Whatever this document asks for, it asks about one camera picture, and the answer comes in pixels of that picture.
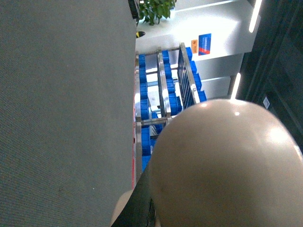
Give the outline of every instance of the blue plastic crate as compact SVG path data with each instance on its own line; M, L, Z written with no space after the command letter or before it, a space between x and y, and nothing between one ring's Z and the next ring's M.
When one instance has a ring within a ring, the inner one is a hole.
M140 99L147 99L147 83L140 84Z
M177 103L177 97L176 93L169 94L169 103L170 103L170 110L171 115L177 115L178 114L178 103Z
M205 91L198 91L200 102L204 102L207 100Z
M140 54L139 55L139 68L145 67L145 55Z
M200 91L201 87L202 87L202 82L201 82L199 73L194 74L194 79L195 79L197 90Z
M151 136L150 129L142 128L141 129L141 138L142 138L142 156L151 155Z
M187 52L189 61L191 61L192 58L193 58L193 53L191 52L191 48L190 48L190 47L187 47L187 48L186 48L186 52Z
M158 118L157 113L156 113L156 112L152 112L152 114L151 114L151 118L152 118L152 119L156 119L156 118Z
M197 67L196 67L196 63L194 61L190 61L190 67L191 67L191 70L192 70L193 74L196 74L197 73Z
M156 124L155 128L158 134L160 134L163 130L163 126L161 124Z
M171 73L170 64L165 64L164 65L164 71L165 71L166 79L171 79L172 78L172 73Z
M178 113L180 113L182 111L182 105L181 105L181 99L179 96L177 97L177 105L178 105Z
M175 93L175 84L173 79L166 79L167 90L170 94Z
M154 147L154 146L155 146L155 144L156 144L156 140L151 139L151 146L152 146L152 147Z
M142 120L149 119L149 111L148 111L148 100L144 99L140 101L141 106L141 118Z
M145 67L139 69L139 78L140 78L140 83L146 83L146 69Z
M142 156L142 171L144 172L145 168L147 167L148 162L150 161L151 156Z
M164 64L169 64L169 51L162 51Z

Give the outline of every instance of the round beige object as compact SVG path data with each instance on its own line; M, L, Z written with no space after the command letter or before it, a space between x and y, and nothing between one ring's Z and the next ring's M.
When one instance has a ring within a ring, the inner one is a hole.
M162 227L303 226L301 151L258 105L185 110L162 131L149 170Z

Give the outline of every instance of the black strap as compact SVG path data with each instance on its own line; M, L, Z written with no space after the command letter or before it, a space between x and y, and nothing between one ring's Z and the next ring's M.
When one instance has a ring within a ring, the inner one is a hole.
M112 227L154 227L155 208L148 186L148 166Z

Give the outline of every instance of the gray carpet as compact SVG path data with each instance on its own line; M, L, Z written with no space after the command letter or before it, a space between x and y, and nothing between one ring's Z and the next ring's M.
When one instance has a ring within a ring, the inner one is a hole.
M0 2L0 226L108 226L132 185L126 0Z

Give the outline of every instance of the sign on wall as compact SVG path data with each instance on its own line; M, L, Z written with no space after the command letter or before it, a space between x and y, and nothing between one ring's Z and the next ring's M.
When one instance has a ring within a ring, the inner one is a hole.
M191 51L192 53L198 53L198 40L192 40L191 41Z
M212 34L199 35L199 56L210 54Z

